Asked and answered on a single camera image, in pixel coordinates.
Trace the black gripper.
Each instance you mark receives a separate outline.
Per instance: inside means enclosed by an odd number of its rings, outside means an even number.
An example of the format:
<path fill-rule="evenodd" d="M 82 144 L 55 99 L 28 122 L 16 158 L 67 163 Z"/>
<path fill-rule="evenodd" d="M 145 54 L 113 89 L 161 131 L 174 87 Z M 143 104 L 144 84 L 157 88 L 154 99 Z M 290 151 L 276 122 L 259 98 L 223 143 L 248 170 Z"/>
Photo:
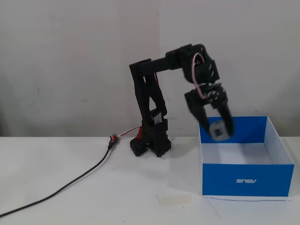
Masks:
<path fill-rule="evenodd" d="M 212 138 L 230 138 L 234 134 L 234 123 L 227 105 L 227 94 L 221 83 L 204 84 L 200 86 L 204 99 L 199 96 L 197 89 L 185 94 L 188 108 L 198 120 L 204 131 L 210 134 L 210 123 L 204 109 L 205 105 L 217 107 L 222 119 L 212 123 Z"/>

